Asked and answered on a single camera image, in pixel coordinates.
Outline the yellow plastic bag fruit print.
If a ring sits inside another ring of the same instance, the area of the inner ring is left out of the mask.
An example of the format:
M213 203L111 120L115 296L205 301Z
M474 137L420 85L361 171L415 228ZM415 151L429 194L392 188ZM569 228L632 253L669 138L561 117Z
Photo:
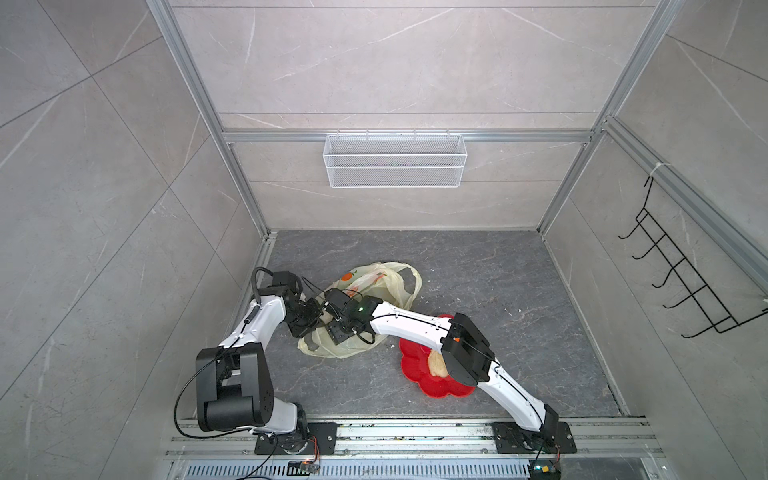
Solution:
M352 268L326 287L326 290L338 288L348 296L354 296L355 292L358 292L409 309L419 296L422 286L420 273L410 264L375 262ZM333 316L323 311L316 328L298 341L298 349L311 357L345 359L369 351L387 338L386 335L363 333L364 340L360 340L352 334L341 343L335 343L326 328L332 320Z

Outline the red flower shaped plate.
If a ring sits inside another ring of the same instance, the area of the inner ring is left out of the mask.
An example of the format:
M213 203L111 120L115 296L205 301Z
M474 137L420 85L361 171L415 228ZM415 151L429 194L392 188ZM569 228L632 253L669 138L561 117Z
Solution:
M447 378L438 378L430 375L427 357L432 350L442 354L440 347L430 348L407 339L400 339L399 350L402 355L400 368L403 375L415 383L427 397L433 399L441 399L448 396L466 398L475 391L473 386L464 385L457 381L450 375L449 371Z

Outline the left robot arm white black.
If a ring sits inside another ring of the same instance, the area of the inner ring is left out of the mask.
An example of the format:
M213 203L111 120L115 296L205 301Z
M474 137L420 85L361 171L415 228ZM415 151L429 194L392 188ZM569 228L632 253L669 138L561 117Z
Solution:
M265 436L275 450L303 452L311 442L306 413L301 405L276 397L266 359L266 348L277 327L311 332L321 315L312 298L285 290L254 294L245 314L218 346L201 350L195 373L182 387L195 386L198 428L201 435L184 431L176 400L173 423L183 437L212 440L235 433Z

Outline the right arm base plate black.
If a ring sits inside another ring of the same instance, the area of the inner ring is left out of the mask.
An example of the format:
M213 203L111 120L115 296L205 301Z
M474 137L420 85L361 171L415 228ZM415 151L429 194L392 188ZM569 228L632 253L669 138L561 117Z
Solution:
M514 422L492 422L492 439L499 454L574 454L577 446L566 422L545 426L542 432L520 428Z

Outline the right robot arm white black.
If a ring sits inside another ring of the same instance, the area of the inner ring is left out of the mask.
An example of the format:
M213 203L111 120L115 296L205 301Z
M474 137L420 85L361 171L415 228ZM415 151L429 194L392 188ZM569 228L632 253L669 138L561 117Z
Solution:
M558 413L509 375L468 316L428 316L339 289L325 293L323 309L332 316L330 325L345 334L395 336L438 351L453 380L484 391L512 416L524 447L556 447Z

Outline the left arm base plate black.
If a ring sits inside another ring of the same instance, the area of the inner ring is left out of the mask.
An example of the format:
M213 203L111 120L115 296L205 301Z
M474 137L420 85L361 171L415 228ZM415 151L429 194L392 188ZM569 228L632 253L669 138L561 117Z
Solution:
M270 436L260 433L256 436L256 455L332 455L337 442L339 425L334 422L310 422L299 426L290 434Z

